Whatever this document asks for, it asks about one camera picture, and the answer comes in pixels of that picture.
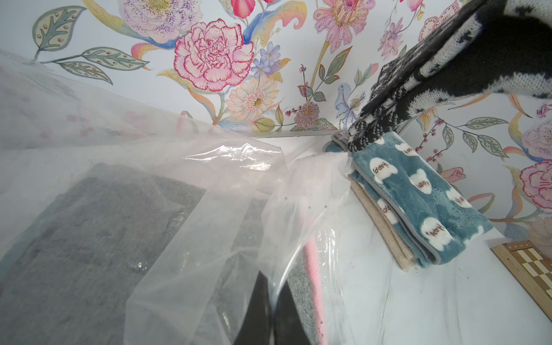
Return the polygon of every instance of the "chessboard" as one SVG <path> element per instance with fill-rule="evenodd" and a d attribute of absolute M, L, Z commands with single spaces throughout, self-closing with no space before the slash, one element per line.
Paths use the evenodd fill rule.
<path fill-rule="evenodd" d="M 530 241 L 504 243 L 491 250 L 552 321 L 552 261 Z"/>

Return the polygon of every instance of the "gray knit fabric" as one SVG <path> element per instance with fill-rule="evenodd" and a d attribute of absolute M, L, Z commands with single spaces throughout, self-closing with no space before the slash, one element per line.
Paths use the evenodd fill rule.
<path fill-rule="evenodd" d="M 305 251 L 301 251 L 295 260 L 295 267 L 288 277 L 288 285 L 295 301 L 301 325 L 312 345 L 318 344 L 318 330 L 314 317 L 314 301 L 312 300 L 312 282 L 306 269 Z"/>
<path fill-rule="evenodd" d="M 0 344 L 122 344 L 126 300 L 204 193 L 122 166 L 94 166 L 0 261 Z M 231 249 L 238 254 L 227 260 L 204 318 L 217 313 L 233 321 L 243 314 L 232 307 L 231 287 L 240 281 L 253 289 L 255 255 L 243 249 L 262 239 L 263 208 L 251 202 Z M 304 267 L 301 272 L 301 279 L 294 273 L 290 279 L 298 282 L 292 291 L 307 331 L 314 326 L 312 298 Z M 250 295 L 243 291 L 240 298 Z M 225 320 L 220 325 L 231 338 L 241 327 Z M 211 326 L 201 322 L 196 337 Z"/>

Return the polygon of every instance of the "beige fabric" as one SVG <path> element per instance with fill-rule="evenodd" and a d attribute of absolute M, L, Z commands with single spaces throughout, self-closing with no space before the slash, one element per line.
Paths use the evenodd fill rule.
<path fill-rule="evenodd" d="M 389 250 L 397 260 L 399 266 L 408 271 L 414 264 L 414 253 L 406 245 L 404 240 L 399 236 L 393 225 L 389 222 L 387 217 L 384 215 L 383 211 L 375 200 L 370 198 L 366 193 L 364 188 L 358 184 L 358 182 L 351 179 L 351 189 L 357 196 L 360 203 L 364 206 L 366 212 L 370 215 L 374 224 L 378 228 L 380 234 L 382 235 L 385 243 L 389 247 Z"/>

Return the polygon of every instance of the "teal fleece blanket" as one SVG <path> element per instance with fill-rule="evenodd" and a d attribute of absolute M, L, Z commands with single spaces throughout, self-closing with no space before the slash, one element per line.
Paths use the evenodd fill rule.
<path fill-rule="evenodd" d="M 326 151 L 343 151 L 343 136 L 334 135 Z M 470 241 L 493 228 L 394 132 L 352 153 L 352 158 L 352 178 L 382 209 L 393 209 L 399 218 L 393 225 L 421 267 L 450 262 Z"/>

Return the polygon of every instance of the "floral wallpaper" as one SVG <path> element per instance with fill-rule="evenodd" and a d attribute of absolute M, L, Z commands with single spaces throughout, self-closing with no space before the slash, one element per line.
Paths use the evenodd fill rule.
<path fill-rule="evenodd" d="M 0 27 L 16 34 L 0 43 L 53 73 L 226 129 L 305 135 L 349 128 L 380 67 L 462 4 L 32 0 L 3 5 Z"/>
<path fill-rule="evenodd" d="M 3 3 L 0 29 L 10 34 L 0 47 L 130 99 L 269 136 L 349 128 L 381 66 L 469 0 L 67 1 Z M 428 109 L 401 136 L 507 237 L 550 253 L 551 110 L 552 100 L 482 94 Z"/>
<path fill-rule="evenodd" d="M 482 94 L 441 104 L 401 136 L 512 240 L 552 257 L 552 100 Z"/>

